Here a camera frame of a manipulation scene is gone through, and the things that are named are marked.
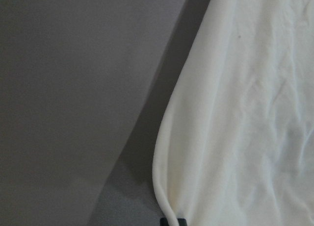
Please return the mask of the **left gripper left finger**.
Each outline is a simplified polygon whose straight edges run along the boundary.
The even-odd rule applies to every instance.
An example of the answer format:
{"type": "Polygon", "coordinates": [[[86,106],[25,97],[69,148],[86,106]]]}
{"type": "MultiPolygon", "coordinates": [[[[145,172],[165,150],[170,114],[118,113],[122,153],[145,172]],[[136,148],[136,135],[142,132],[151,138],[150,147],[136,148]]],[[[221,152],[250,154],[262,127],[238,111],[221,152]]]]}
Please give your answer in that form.
{"type": "Polygon", "coordinates": [[[168,226],[168,221],[166,218],[160,219],[160,226],[168,226]]]}

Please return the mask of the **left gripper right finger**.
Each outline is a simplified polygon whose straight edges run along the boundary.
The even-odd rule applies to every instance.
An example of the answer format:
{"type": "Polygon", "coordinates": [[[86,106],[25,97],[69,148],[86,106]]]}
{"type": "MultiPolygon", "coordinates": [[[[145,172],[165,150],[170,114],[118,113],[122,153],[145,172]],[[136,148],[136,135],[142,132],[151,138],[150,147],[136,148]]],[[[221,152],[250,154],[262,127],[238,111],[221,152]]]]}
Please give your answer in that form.
{"type": "Polygon", "coordinates": [[[187,226],[187,221],[184,218],[178,218],[179,226],[187,226]]]}

